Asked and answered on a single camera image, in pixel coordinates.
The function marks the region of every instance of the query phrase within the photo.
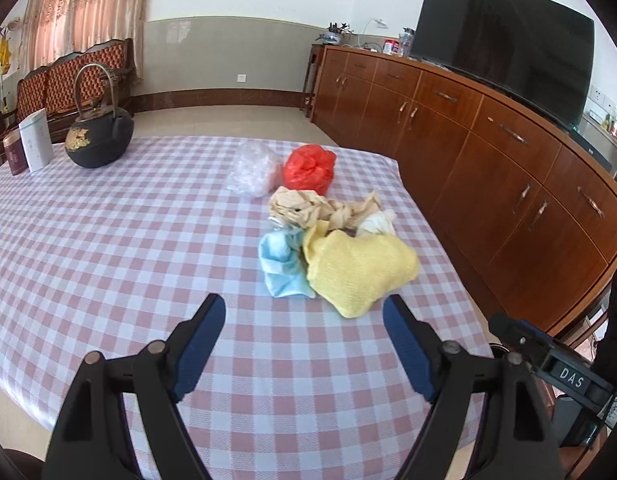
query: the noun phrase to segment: tiled floor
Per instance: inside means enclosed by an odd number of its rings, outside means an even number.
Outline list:
[[[214,135],[298,140],[336,146],[296,108],[209,106],[143,112],[135,116],[136,136]],[[486,320],[476,308],[487,332]],[[0,389],[0,442],[44,458],[50,432],[32,420]],[[455,454],[447,480],[464,476],[472,446]]]

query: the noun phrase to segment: yellow knitted cloth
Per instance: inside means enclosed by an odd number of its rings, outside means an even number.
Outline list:
[[[344,317],[366,314],[387,292],[417,277],[415,251],[395,235],[326,236],[328,222],[317,221],[304,235],[308,282]]]

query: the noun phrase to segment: television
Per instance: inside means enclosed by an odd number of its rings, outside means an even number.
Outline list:
[[[572,130],[594,37],[590,18],[551,0],[424,0],[410,57],[481,80]]]

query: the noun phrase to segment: checkered tablecloth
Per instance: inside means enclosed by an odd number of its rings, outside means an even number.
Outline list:
[[[85,170],[55,146],[50,166],[0,168],[0,386],[51,429],[83,356],[138,352],[166,338],[207,293],[226,324],[197,389],[179,404],[214,479],[390,479],[428,406],[383,326],[380,302],[344,319],[324,300],[273,299],[257,246],[267,198],[224,189],[243,139],[153,137]],[[265,140],[286,157],[299,144]],[[401,288],[442,339],[489,354],[447,255],[402,186],[395,161],[333,148],[328,196],[377,189],[421,262]],[[142,471],[157,477],[134,396],[127,396]],[[461,445],[475,437],[471,404]]]

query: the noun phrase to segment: flower pot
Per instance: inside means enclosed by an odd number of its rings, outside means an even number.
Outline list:
[[[339,45],[343,39],[344,37],[336,32],[325,32],[322,34],[322,41],[329,45]]]

